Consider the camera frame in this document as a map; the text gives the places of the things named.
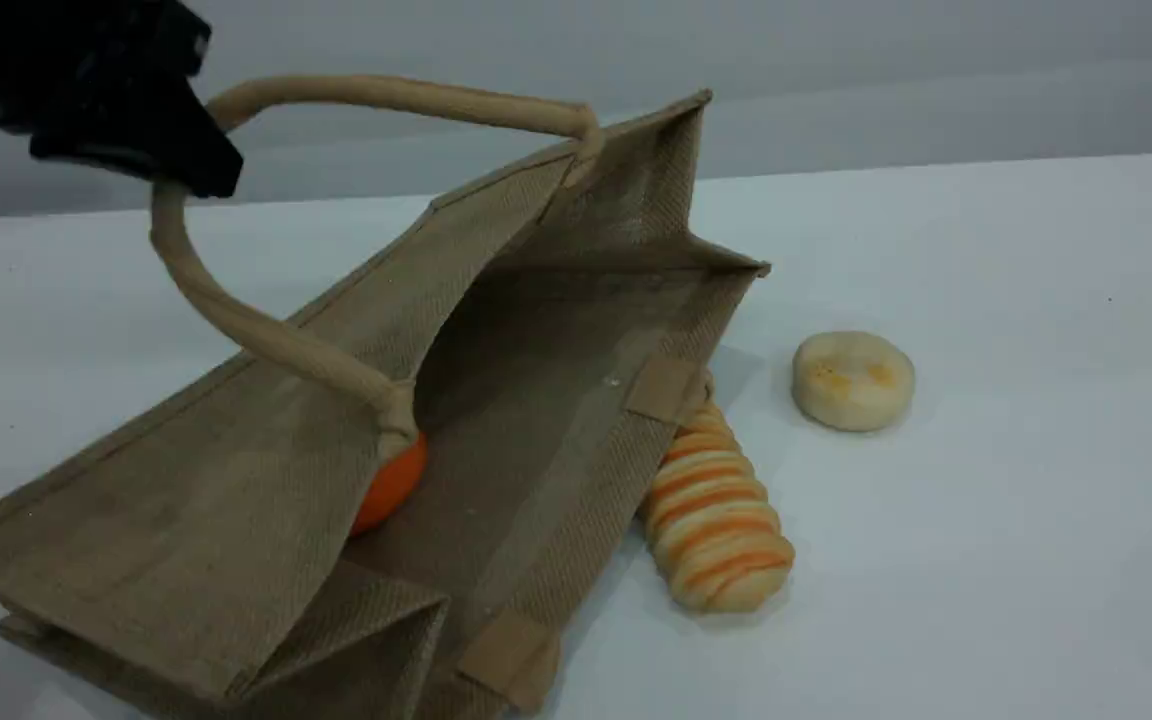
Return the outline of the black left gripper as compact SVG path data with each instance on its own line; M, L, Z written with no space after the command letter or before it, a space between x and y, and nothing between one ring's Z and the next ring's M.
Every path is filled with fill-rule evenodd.
M183 1L0 1L0 129L41 161L228 199L244 160L188 81L211 38Z

